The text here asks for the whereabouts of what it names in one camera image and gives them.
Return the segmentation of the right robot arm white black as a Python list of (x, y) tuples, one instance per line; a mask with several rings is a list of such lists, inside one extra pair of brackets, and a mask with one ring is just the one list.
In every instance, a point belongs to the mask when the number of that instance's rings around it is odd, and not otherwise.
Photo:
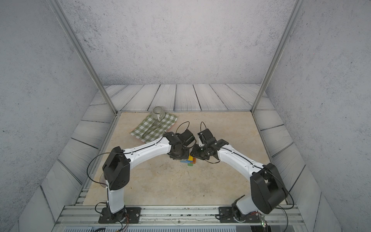
[(206, 161), (214, 157), (230, 165), (249, 180), (250, 194), (238, 198), (232, 204), (233, 214), (237, 220), (253, 212), (269, 214), (289, 196), (275, 165), (254, 161), (223, 139), (210, 145), (195, 144), (190, 154)]

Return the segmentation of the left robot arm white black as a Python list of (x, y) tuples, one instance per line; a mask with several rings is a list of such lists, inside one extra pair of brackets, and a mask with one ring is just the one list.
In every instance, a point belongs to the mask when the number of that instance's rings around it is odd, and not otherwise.
[(124, 187), (129, 183), (130, 171), (134, 167), (163, 154), (174, 160), (186, 160), (190, 150), (188, 145), (194, 141), (195, 137), (189, 130), (183, 133), (170, 131), (136, 148), (113, 148), (102, 167), (110, 213), (116, 214), (125, 208)]

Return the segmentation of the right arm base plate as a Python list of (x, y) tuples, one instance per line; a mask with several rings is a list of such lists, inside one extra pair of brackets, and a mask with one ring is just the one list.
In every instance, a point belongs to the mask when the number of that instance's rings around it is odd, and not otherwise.
[(238, 208), (231, 206), (221, 206), (218, 208), (218, 214), (215, 218), (221, 223), (260, 223), (260, 214), (256, 211), (249, 214), (242, 214)]

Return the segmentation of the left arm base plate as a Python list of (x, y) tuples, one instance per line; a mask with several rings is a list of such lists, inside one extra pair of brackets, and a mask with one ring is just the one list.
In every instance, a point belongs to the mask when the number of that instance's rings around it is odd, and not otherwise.
[(120, 222), (138, 224), (141, 210), (141, 207), (125, 207), (117, 213), (112, 213), (109, 207), (105, 207), (100, 213), (98, 224), (114, 224)]

